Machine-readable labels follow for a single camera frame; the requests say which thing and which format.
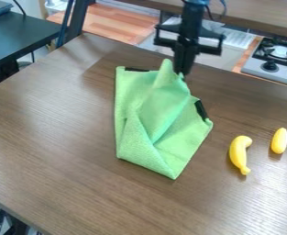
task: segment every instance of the black cable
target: black cable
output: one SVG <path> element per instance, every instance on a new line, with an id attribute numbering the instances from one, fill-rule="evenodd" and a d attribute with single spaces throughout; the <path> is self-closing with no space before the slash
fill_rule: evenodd
<path id="1" fill-rule="evenodd" d="M 19 7 L 20 11 L 22 12 L 23 16 L 27 16 L 27 13 L 25 12 L 25 10 L 22 8 L 21 4 L 19 4 L 19 2 L 17 0 L 13 0 L 14 3 L 17 5 L 17 7 Z M 31 52 L 31 58 L 32 58 L 32 62 L 35 62 L 35 57 L 34 57 L 34 52 Z"/>
<path id="2" fill-rule="evenodd" d="M 227 11 L 225 0 L 219 0 L 219 1 L 220 1 L 221 4 L 224 6 L 224 11 L 223 11 L 222 15 L 220 15 L 220 17 L 218 18 L 218 20 L 222 19 L 222 18 L 226 15 L 226 11 Z M 210 18 L 211 20 L 213 20 L 213 21 L 216 21 L 216 20 L 213 18 L 213 15 L 212 15 L 212 12 L 211 12 L 211 9 L 209 8 L 209 6 L 206 5 L 205 8 L 206 8 L 206 11 L 207 11 L 207 14 L 208 14 L 209 18 Z"/>
<path id="3" fill-rule="evenodd" d="M 26 12 L 25 10 L 22 8 L 22 6 L 19 4 L 19 2 L 17 0 L 13 0 L 14 3 L 17 5 L 17 7 L 19 7 L 20 11 L 22 12 L 23 16 L 26 16 Z"/>
<path id="4" fill-rule="evenodd" d="M 34 51 L 31 52 L 31 59 L 32 59 L 32 62 L 35 62 Z"/>

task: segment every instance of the wood grain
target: wood grain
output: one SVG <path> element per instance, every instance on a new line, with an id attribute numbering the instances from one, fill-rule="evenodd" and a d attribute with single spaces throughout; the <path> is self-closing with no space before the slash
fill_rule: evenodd
<path id="1" fill-rule="evenodd" d="M 47 20 L 62 23 L 64 12 L 49 16 Z M 83 30 L 109 39 L 137 45 L 153 31 L 158 23 L 156 17 L 94 4 L 88 7 Z"/>
<path id="2" fill-rule="evenodd" d="M 176 14 L 182 12 L 181 0 L 117 0 L 139 6 L 156 8 Z M 227 14 L 224 23 L 270 32 L 287 37 L 287 0 L 226 0 Z M 212 0 L 211 11 L 220 15 L 223 7 Z"/>
<path id="3" fill-rule="evenodd" d="M 0 206 L 46 234 L 287 234 L 287 87 L 196 65 L 187 78 L 215 126 L 172 181 L 116 158 L 115 68 L 163 55 L 82 35 L 0 84 Z M 227 157 L 248 135 L 251 174 Z"/>

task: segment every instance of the yellow banana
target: yellow banana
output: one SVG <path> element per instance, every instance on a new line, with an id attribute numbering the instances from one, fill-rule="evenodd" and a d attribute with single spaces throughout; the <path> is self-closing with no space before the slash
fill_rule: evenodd
<path id="1" fill-rule="evenodd" d="M 248 136 L 238 136 L 232 140 L 229 148 L 230 160 L 241 173 L 246 175 L 250 173 L 247 167 L 247 151 L 246 148 L 252 144 L 252 139 Z"/>
<path id="2" fill-rule="evenodd" d="M 282 154 L 287 149 L 287 129 L 278 129 L 271 140 L 271 149 Z"/>

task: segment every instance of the green microfiber cloth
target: green microfiber cloth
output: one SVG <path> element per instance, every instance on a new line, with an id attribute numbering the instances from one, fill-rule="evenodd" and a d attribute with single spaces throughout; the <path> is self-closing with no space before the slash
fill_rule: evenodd
<path id="1" fill-rule="evenodd" d="M 213 127 L 164 60 L 159 71 L 116 68 L 116 155 L 176 179 Z"/>

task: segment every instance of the metal bar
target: metal bar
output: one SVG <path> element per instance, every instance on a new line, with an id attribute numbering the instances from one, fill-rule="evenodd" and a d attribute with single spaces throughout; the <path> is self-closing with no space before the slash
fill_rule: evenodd
<path id="1" fill-rule="evenodd" d="M 159 18 L 159 24 L 161 25 L 164 23 L 167 19 L 170 17 L 173 17 L 174 14 L 171 12 L 166 12 L 166 11 L 160 11 L 160 18 Z"/>
<path id="2" fill-rule="evenodd" d="M 64 18 L 62 20 L 61 32 L 60 32 L 60 35 L 58 36 L 56 48 L 59 48 L 59 47 L 61 47 L 63 45 L 64 38 L 65 38 L 65 33 L 66 33 L 66 28 L 67 28 L 67 25 L 68 25 L 68 19 L 69 19 L 70 13 L 72 11 L 72 4 L 73 4 L 73 0 L 69 0 L 68 4 L 67 4 L 67 8 L 66 8 L 66 12 L 65 12 Z"/>
<path id="3" fill-rule="evenodd" d="M 83 23 L 87 7 L 94 4 L 95 0 L 76 0 L 72 13 L 72 21 L 68 29 L 66 42 L 74 39 L 82 33 Z"/>

